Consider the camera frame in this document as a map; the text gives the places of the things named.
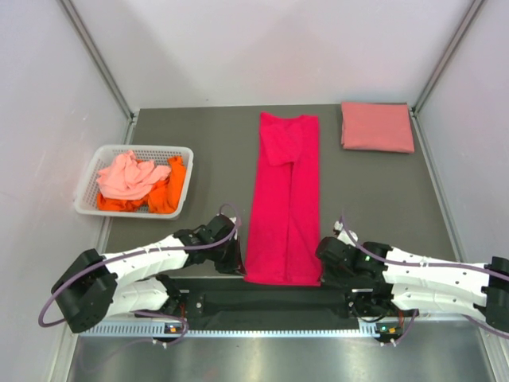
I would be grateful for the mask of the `magenta t shirt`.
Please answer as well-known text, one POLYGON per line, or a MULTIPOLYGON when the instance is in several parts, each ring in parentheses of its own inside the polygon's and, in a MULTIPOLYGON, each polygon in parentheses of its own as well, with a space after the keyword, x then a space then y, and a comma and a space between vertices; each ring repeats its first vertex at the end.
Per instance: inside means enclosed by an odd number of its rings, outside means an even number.
POLYGON ((315 251, 320 240, 320 121, 263 112, 245 280, 319 286, 322 266, 315 251))

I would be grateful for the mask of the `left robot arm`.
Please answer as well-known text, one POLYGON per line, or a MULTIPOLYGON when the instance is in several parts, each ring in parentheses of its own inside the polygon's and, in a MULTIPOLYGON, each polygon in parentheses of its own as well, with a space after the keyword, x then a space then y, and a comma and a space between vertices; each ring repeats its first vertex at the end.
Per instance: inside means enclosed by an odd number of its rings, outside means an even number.
POLYGON ((134 250, 82 252, 51 289, 73 333, 83 333, 105 318, 142 310, 166 316, 180 308, 181 293, 167 275, 210 261, 221 274, 243 271, 239 222, 224 214, 207 224, 181 229, 134 250))

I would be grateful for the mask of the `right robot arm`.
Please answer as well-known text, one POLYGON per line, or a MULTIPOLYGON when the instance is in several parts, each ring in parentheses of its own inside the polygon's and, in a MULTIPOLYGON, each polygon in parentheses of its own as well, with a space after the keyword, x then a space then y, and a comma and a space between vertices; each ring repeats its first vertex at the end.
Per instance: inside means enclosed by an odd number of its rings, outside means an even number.
POLYGON ((353 232, 324 238, 316 250, 321 281, 345 293, 353 314, 396 311, 461 314, 508 331, 508 261, 457 263, 415 255, 388 244, 359 244, 353 232))

